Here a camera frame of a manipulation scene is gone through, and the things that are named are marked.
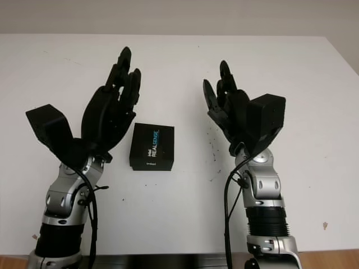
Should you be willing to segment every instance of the wooden floor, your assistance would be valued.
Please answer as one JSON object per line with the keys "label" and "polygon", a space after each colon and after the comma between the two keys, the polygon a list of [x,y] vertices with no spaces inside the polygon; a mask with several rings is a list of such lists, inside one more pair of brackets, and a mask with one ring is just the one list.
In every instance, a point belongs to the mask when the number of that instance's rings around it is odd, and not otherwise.
{"label": "wooden floor", "polygon": [[[301,253],[303,269],[359,269],[359,250]],[[0,256],[0,269],[25,269],[27,260]],[[237,263],[236,269],[243,269]]]}

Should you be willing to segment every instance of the white wall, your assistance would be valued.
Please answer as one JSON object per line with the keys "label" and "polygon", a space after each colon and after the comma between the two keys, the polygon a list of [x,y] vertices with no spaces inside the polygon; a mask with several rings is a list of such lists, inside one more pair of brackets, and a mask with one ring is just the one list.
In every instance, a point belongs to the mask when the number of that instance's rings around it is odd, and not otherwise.
{"label": "white wall", "polygon": [[325,36],[359,73],[355,0],[2,0],[0,33]]}

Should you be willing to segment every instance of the black cable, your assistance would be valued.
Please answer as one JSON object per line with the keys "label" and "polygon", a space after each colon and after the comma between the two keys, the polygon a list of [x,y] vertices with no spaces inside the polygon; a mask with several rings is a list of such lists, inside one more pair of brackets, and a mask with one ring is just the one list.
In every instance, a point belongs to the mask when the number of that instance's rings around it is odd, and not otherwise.
{"label": "black cable", "polygon": [[229,219],[230,216],[228,214],[228,188],[231,180],[233,180],[234,174],[237,173],[237,171],[247,164],[251,158],[247,158],[243,161],[241,161],[229,174],[227,181],[225,182],[224,186],[224,245],[225,245],[225,259],[227,261],[227,267],[228,269],[232,269],[232,252],[231,252],[231,241],[229,239]]}
{"label": "black cable", "polygon": [[97,241],[97,227],[98,227],[98,216],[97,216],[97,203],[96,203],[96,196],[95,196],[95,192],[94,189],[89,181],[89,179],[87,178],[87,176],[85,176],[80,170],[78,170],[77,168],[72,168],[70,167],[73,171],[76,172],[76,174],[78,176],[80,176],[83,181],[86,183],[86,186],[89,189],[89,197],[88,197],[88,201],[89,203],[92,203],[92,208],[93,208],[93,218],[91,220],[92,214],[90,211],[90,205],[88,204],[88,210],[89,210],[89,215],[90,217],[90,221],[91,221],[91,227],[92,227],[92,234],[91,234],[91,247],[90,247],[90,257],[89,257],[89,266],[88,268],[91,269],[94,265],[95,262],[95,258],[96,258],[96,241]]}
{"label": "black cable", "polygon": [[240,190],[238,191],[238,195],[237,195],[237,197],[236,197],[236,199],[235,199],[235,201],[234,201],[234,204],[233,204],[233,206],[232,206],[232,209],[231,209],[231,211],[229,212],[229,215],[228,215],[228,218],[229,218],[229,219],[231,218],[232,212],[233,212],[234,208],[236,207],[237,201],[238,201],[238,199],[239,199],[239,197],[240,197],[240,195],[241,195],[241,191],[242,191],[242,187],[240,187]]}

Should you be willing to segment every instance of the black base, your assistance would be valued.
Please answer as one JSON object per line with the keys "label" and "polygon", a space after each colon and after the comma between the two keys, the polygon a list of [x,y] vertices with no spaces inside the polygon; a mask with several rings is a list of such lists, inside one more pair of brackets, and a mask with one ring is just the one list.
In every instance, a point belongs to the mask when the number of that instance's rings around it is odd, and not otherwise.
{"label": "black base", "polygon": [[250,235],[289,236],[284,208],[249,207],[246,213]]}
{"label": "black base", "polygon": [[84,224],[76,226],[55,226],[42,224],[35,254],[39,257],[68,257],[80,251]]}

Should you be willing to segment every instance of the robotic hand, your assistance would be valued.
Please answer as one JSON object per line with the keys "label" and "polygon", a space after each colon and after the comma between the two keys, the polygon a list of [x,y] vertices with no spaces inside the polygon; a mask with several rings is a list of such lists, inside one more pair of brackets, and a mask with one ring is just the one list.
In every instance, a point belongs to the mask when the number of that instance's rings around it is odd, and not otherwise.
{"label": "robotic hand", "polygon": [[75,269],[82,260],[81,234],[87,219],[92,227],[89,268],[96,255],[98,187],[108,152],[126,134],[136,116],[141,72],[130,70],[131,51],[125,47],[113,65],[105,86],[98,88],[87,105],[81,138],[73,138],[65,116],[51,105],[26,112],[38,138],[61,161],[59,175],[46,196],[46,208],[36,248],[30,253],[28,269]]}
{"label": "robotic hand", "polygon": [[[273,155],[267,147],[283,127],[286,100],[265,94],[250,100],[238,90],[225,61],[220,63],[217,96],[210,83],[203,82],[209,117],[222,129],[230,142],[229,153],[236,157],[224,189],[225,254],[232,269],[229,219],[243,189],[248,218],[248,251],[253,258],[245,269],[301,269],[296,241],[289,236],[280,180],[273,168]],[[228,187],[234,180],[240,192],[228,213]]]}

